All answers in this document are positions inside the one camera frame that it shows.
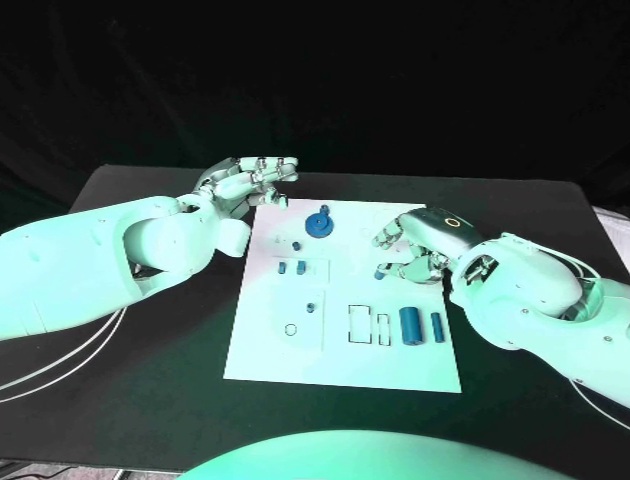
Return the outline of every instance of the white paper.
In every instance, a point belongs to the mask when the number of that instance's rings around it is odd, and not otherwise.
[[[335,229],[316,239],[304,222],[325,204]],[[287,210],[258,207],[227,379],[462,392],[441,283],[375,279],[381,263],[408,263],[414,257],[408,242],[384,251],[372,247],[372,238],[401,213],[424,206],[291,199]],[[307,262],[304,275],[297,274],[300,260]],[[356,305],[365,308],[352,309]],[[402,342],[400,309],[407,306],[421,312],[426,343],[417,346]],[[352,310],[372,343],[351,341]],[[433,312],[443,318],[444,343],[434,341]]]

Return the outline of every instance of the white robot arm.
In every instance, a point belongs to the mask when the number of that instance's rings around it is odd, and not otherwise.
[[[244,254],[250,205],[279,204],[293,157],[229,158],[195,191],[35,222],[0,236],[0,340],[75,327]]]
[[[433,283],[449,270],[452,301],[485,339],[531,351],[568,379],[630,408],[630,286],[512,234],[485,241],[441,208],[402,214],[374,245],[390,248],[401,238],[417,258],[407,265],[379,265],[379,275]]]

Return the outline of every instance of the table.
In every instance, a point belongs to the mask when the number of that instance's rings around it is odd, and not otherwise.
[[[179,196],[201,172],[106,166],[72,212]],[[283,191],[294,198],[439,205],[486,236],[509,231],[630,283],[573,183],[303,173]],[[253,222],[254,212],[245,220]],[[630,432],[534,355],[482,339],[450,303],[463,394],[224,380],[244,262],[217,253],[191,281],[130,307],[111,343],[77,374],[0,405],[2,459],[182,471],[276,436],[374,429],[483,446],[580,478],[629,476]],[[55,360],[100,326],[97,321],[0,343],[0,384]],[[630,423],[630,412],[590,395]]]

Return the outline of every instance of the robotic hand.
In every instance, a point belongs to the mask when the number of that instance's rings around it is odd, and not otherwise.
[[[402,214],[372,244],[387,249],[401,238],[417,258],[379,265],[378,272],[436,283],[449,271],[452,301],[485,339],[531,351],[571,381],[630,408],[630,286],[509,233],[483,241],[473,225],[441,208]]]
[[[179,198],[152,197],[35,222],[0,236],[0,340],[75,327],[178,285],[215,250],[244,255],[250,205],[289,200],[293,157],[229,158]]]

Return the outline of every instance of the blue gear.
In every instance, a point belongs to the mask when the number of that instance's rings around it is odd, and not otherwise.
[[[322,205],[322,210],[307,217],[304,229],[315,238],[325,238],[333,232],[333,220],[329,216],[329,206]]]

